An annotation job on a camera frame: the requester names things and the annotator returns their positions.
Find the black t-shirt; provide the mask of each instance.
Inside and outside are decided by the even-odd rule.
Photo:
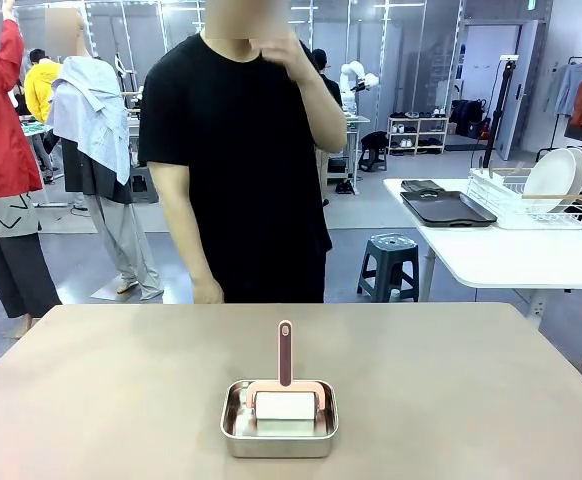
[[[338,105],[342,106],[342,94],[340,93],[340,85],[335,83],[330,78],[327,78],[322,73],[320,74],[320,76],[322,77],[322,80],[324,80],[324,84],[329,89],[329,92],[331,92],[331,95],[333,95],[335,101],[338,102]]]
[[[234,62],[194,35],[146,78],[139,159],[189,167],[191,205],[221,285],[275,282],[273,272],[331,249],[314,147],[300,90],[262,57]]]

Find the white wire dish rack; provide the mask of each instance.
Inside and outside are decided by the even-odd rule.
[[[472,169],[467,195],[497,216],[500,228],[581,230],[582,194],[525,195],[530,171],[496,168],[491,178],[488,170]]]

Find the mannequin's hand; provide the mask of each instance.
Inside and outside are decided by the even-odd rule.
[[[224,292],[214,278],[193,281],[193,303],[217,304],[224,303]]]
[[[251,40],[251,45],[262,51],[265,60],[286,68],[289,78],[298,85],[310,80],[316,73],[315,67],[300,45],[300,40],[292,31],[289,31],[285,38]]]
[[[13,16],[13,4],[15,0],[4,0],[2,2],[2,17],[5,20],[15,20]]]

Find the yellow jacket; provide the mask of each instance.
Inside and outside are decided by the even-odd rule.
[[[42,123],[46,123],[51,105],[51,84],[58,77],[62,65],[52,61],[38,63],[27,73],[24,79],[24,97],[31,114]]]

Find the lint roller handle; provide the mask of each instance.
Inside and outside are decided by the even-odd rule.
[[[293,327],[283,320],[278,325],[278,381],[283,387],[293,383]]]

